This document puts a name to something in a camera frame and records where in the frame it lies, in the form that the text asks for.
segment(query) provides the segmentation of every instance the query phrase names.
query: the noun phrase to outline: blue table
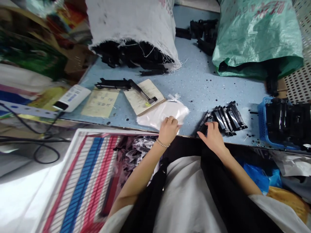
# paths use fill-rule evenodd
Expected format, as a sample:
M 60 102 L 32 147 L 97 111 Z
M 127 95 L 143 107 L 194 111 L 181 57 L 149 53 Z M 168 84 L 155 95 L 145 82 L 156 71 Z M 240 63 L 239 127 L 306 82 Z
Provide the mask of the blue table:
M 185 28 L 189 26 L 191 20 L 215 19 L 219 18 L 218 13 L 197 10 L 184 6 L 173 8 L 176 27 Z M 185 124 L 180 130 L 180 135 L 191 136 L 207 110 L 212 110 L 215 106 L 227 105 L 230 101 L 238 103 L 238 109 L 242 115 L 248 129 L 237 131 L 233 137 L 224 137 L 227 143 L 234 143 L 247 146 L 267 146 L 259 139 L 259 127 L 257 114 L 257 104 L 262 102 L 267 96 L 263 82 L 237 77 L 220 77 L 216 74 L 212 64 L 212 58 L 208 57 L 197 48 L 196 40 L 175 39 L 178 56 L 183 66 L 180 70 L 169 75 L 157 75 L 141 77 L 137 69 L 118 67 L 112 69 L 98 59 L 85 75 L 81 85 L 92 90 L 94 84 L 100 78 L 105 79 L 132 79 L 140 83 L 145 79 L 150 79 L 161 93 L 167 97 L 169 94 L 179 93 L 180 101 L 189 108 L 190 113 L 185 120 Z M 153 128 L 138 125 L 136 115 L 126 99 L 123 91 L 118 95 L 109 119 L 100 117 L 90 117 L 81 115 L 83 106 L 87 99 L 82 102 L 72 113 L 66 113 L 62 119 L 109 125 L 122 128 L 134 128 L 148 131 L 156 131 Z

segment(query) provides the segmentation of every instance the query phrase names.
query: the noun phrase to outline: blue plastic basket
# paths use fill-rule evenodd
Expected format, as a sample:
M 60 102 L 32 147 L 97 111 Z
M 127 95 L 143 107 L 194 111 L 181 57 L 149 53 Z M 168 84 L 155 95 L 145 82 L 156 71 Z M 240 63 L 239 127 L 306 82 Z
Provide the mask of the blue plastic basket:
M 272 97 L 264 97 L 261 104 L 258 105 L 258 120 L 259 120 L 259 138 L 262 141 L 269 143 L 273 148 L 287 149 L 287 150 L 300 150 L 299 146 L 293 145 L 282 145 L 275 142 L 271 142 L 268 136 L 267 128 L 267 116 L 266 116 L 266 104 L 271 103 Z

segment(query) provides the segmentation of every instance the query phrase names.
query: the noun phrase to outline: finger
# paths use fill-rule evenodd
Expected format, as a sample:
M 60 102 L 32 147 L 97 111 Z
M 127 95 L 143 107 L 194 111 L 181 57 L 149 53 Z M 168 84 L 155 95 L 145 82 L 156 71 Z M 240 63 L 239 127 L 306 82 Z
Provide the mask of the finger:
M 180 130 L 181 127 L 182 127 L 182 125 L 179 125 L 176 127 L 176 134 L 178 133 L 178 131 Z
M 163 124 L 167 123 L 168 117 L 166 117 L 163 121 Z
M 219 131 L 218 122 L 213 121 L 212 123 L 213 123 L 213 125 L 214 125 L 214 129 L 217 130 L 217 131 Z
M 197 134 L 198 134 L 198 136 L 202 139 L 202 141 L 205 141 L 206 140 L 206 137 L 205 137 L 205 135 L 203 134 L 203 133 L 201 133 L 201 132 L 197 132 Z
M 175 118 L 174 118 L 173 116 L 170 116 L 170 117 L 168 118 L 168 120 L 167 120 L 167 123 L 168 123 L 168 124 L 172 124 L 172 122 L 173 122 L 174 119 L 175 119 Z
M 212 122 L 205 122 L 205 125 L 208 127 L 208 129 L 213 130 L 214 129 L 214 124 Z
M 177 124 L 178 124 L 178 120 L 174 118 L 172 121 L 172 125 L 177 125 Z

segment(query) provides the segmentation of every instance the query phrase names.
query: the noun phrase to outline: hand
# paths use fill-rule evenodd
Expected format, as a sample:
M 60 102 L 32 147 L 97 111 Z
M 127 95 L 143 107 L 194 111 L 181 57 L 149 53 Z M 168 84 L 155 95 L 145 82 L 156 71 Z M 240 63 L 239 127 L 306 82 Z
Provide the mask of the hand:
M 167 117 L 161 124 L 159 141 L 168 146 L 174 140 L 181 125 L 173 116 Z
M 223 137 L 218 129 L 218 122 L 206 122 L 207 137 L 201 132 L 197 132 L 202 141 L 211 149 L 218 157 L 227 154 L 228 149 L 224 144 Z

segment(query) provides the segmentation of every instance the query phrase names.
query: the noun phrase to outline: black cable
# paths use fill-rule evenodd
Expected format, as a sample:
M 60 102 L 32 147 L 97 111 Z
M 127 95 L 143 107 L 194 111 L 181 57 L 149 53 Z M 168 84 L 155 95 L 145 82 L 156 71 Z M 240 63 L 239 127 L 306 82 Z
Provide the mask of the black cable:
M 12 143 L 17 143 L 17 144 L 36 144 L 36 145 L 39 145 L 38 148 L 35 150 L 35 152 L 33 153 L 33 160 L 36 161 L 37 163 L 40 163 L 40 164 L 50 164 L 50 163 L 54 163 L 56 161 L 58 161 L 60 159 L 60 153 L 54 149 L 53 147 L 50 147 L 48 145 L 45 145 L 44 143 L 36 143 L 36 142 L 12 142 Z M 57 158 L 52 161 L 52 162 L 41 162 L 38 158 L 37 158 L 37 153 L 38 151 L 42 148 L 42 147 L 46 147 L 50 150 L 52 150 L 53 152 L 55 152 Z
M 0 106 L 4 107 L 6 110 L 8 110 L 9 112 L 11 112 L 23 125 L 25 125 L 29 130 L 31 130 L 32 132 L 36 133 L 36 134 L 46 134 L 47 132 L 49 132 L 49 130 L 52 128 L 52 126 L 55 124 L 55 122 L 58 120 L 58 118 L 60 118 L 64 112 L 59 112 L 59 114 L 55 117 L 55 119 L 53 120 L 53 122 L 49 125 L 48 129 L 43 132 L 43 133 L 39 133 L 38 131 L 34 130 L 33 128 L 31 128 L 22 118 L 20 118 L 16 112 L 14 112 L 13 110 L 11 110 L 10 108 L 8 108 L 7 106 L 5 106 L 3 103 L 0 103 Z
M 14 138 L 14 137 L 8 137 L 8 136 L 0 136 L 0 142 L 37 142 L 37 143 L 49 143 L 49 142 L 71 142 L 67 139 L 62 140 L 45 140 L 45 139 L 26 139 L 26 138 Z
M 5 106 L 3 103 L 0 103 L 0 106 L 4 107 L 5 109 L 7 109 L 9 112 L 11 112 L 24 126 L 26 126 L 30 131 L 36 133 L 36 134 L 43 134 L 44 136 L 48 136 L 48 138 L 53 138 L 52 135 L 46 135 L 50 129 L 52 128 L 52 126 L 55 124 L 55 122 L 58 120 L 58 118 L 60 118 L 64 112 L 59 112 L 58 115 L 55 117 L 55 119 L 53 120 L 53 122 L 49 125 L 48 129 L 43 132 L 40 133 L 36 130 L 34 130 L 33 128 L 31 128 L 22 118 L 20 118 L 16 112 L 14 112 L 13 110 L 11 110 L 10 108 L 8 108 L 7 106 Z M 37 163 L 40 164 L 50 164 L 50 163 L 54 163 L 56 161 L 59 160 L 60 158 L 60 154 L 59 152 L 54 149 L 53 147 L 50 147 L 48 145 L 45 145 L 45 143 L 52 143 L 52 142 L 71 142 L 70 140 L 61 138 L 61 137 L 55 137 L 55 138 L 60 138 L 61 140 L 37 140 L 37 139 L 25 139 L 25 138 L 15 138 L 15 137 L 9 137 L 9 136 L 0 136 L 0 142 L 6 142 L 6 143 L 19 143 L 19 144 L 36 144 L 39 145 L 38 148 L 35 150 L 35 152 L 33 153 L 33 159 L 34 161 L 36 161 Z M 52 162 L 41 162 L 38 158 L 37 158 L 37 153 L 38 151 L 42 148 L 42 147 L 46 147 L 50 150 L 52 150 L 53 152 L 55 152 L 55 154 L 57 155 L 56 160 L 52 161 Z

